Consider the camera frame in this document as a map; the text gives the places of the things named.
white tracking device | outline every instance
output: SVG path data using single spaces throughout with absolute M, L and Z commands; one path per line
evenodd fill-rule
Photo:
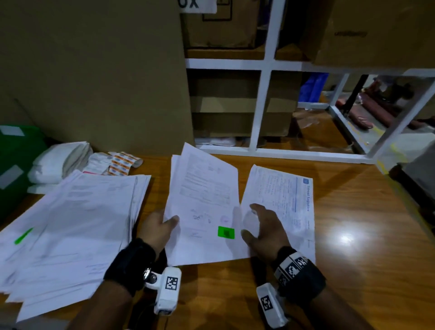
M 283 308 L 280 304 L 280 297 L 270 283 L 257 287 L 257 296 L 261 308 L 263 309 L 264 316 L 271 328 L 277 329 L 288 323 L 288 319 L 285 317 Z
M 154 314 L 171 315 L 177 307 L 180 292 L 181 270 L 175 267 L 166 267 L 162 274 L 151 272 L 145 286 L 157 290 Z

black wristband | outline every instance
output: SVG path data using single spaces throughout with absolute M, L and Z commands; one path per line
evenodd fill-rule
M 320 270 L 289 246 L 281 248 L 273 264 L 278 264 L 275 277 L 280 284 L 280 293 L 302 308 L 306 308 L 326 287 L 326 279 Z
M 124 286 L 133 297 L 144 287 L 144 271 L 156 260 L 156 252 L 140 238 L 131 241 L 115 257 L 104 275 Z

stack of papers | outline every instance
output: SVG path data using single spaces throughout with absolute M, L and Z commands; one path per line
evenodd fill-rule
M 131 241 L 151 176 L 74 171 L 0 232 L 0 291 L 17 321 L 88 299 Z
M 165 220 L 180 217 L 166 245 L 168 265 L 180 266 L 248 258 L 240 231 L 258 236 L 257 203 L 278 215 L 291 245 L 315 262 L 313 180 L 262 168 L 251 169 L 239 204 L 237 169 L 185 144 L 173 155 Z

blue line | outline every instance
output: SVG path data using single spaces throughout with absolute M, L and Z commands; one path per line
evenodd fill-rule
M 296 200 L 298 196 L 298 178 L 296 178 L 296 190 L 294 191 L 294 212 L 296 213 Z

person's left hand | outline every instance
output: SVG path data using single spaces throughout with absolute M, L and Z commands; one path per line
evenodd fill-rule
M 178 221 L 180 221 L 178 216 L 173 216 L 168 221 L 163 222 L 163 213 L 164 210 L 152 212 L 142 223 L 137 233 L 138 238 L 141 238 L 154 249 L 156 257 L 164 249 L 172 230 L 178 225 Z

